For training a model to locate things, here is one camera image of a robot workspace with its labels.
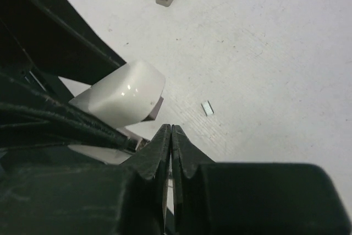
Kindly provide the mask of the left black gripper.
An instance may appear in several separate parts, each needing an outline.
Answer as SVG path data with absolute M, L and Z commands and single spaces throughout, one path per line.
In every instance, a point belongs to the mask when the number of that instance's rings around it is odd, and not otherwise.
M 68 0 L 1 0 L 1 27 L 40 83 L 64 101 L 61 77 L 92 85 L 125 65 Z M 48 93 L 1 72 L 1 150 L 88 145 L 133 152 L 138 142 Z

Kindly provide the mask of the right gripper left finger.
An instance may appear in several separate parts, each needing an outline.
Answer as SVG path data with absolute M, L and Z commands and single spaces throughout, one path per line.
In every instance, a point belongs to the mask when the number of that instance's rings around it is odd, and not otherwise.
M 171 126 L 120 165 L 24 166 L 1 181 L 1 234 L 163 234 Z

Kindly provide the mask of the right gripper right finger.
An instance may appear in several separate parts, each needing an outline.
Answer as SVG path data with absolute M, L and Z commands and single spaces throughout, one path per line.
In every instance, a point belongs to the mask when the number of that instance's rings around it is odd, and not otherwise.
M 178 234 L 351 234 L 328 174 L 308 163 L 214 162 L 172 126 Z

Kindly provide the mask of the white stapler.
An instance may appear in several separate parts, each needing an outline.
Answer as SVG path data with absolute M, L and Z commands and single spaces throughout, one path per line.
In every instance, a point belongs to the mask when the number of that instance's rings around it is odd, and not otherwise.
M 120 150 L 92 145 L 69 148 L 106 164 L 121 164 L 148 141 L 127 129 L 156 119 L 163 102 L 166 79 L 145 61 L 133 61 L 113 71 L 70 103 L 105 122 L 127 138 Z

